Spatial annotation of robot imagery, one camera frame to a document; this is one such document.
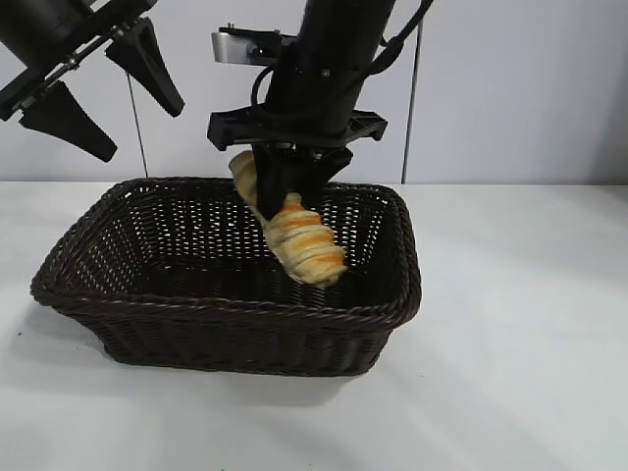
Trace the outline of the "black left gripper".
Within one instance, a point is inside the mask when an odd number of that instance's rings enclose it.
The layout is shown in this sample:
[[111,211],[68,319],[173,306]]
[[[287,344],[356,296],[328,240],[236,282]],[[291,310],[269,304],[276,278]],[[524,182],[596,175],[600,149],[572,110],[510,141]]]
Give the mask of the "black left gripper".
[[[155,3],[108,1],[97,10],[90,1],[3,1],[1,43],[25,66],[1,89],[1,119],[8,121],[20,104],[37,92],[57,67],[74,69],[84,57],[127,29]],[[137,22],[105,49],[108,59],[129,73],[171,117],[184,101],[161,55],[153,23]],[[102,162],[110,162],[115,142],[84,112],[66,84],[57,81],[23,109],[26,129],[59,138]]]

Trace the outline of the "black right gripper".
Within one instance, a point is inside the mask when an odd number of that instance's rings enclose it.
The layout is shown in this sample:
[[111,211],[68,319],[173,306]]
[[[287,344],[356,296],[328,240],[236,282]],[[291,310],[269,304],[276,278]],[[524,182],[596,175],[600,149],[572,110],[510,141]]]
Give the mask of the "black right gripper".
[[[249,105],[213,112],[207,138],[220,151],[254,145],[256,205],[266,220],[283,208],[292,186],[305,206],[316,206],[323,187],[351,163],[352,152],[336,148],[361,138],[379,141],[387,129],[377,113],[355,108],[364,81],[383,67],[375,48],[246,48],[216,59],[263,68]],[[301,163],[294,180],[293,149],[279,143],[322,153]]]

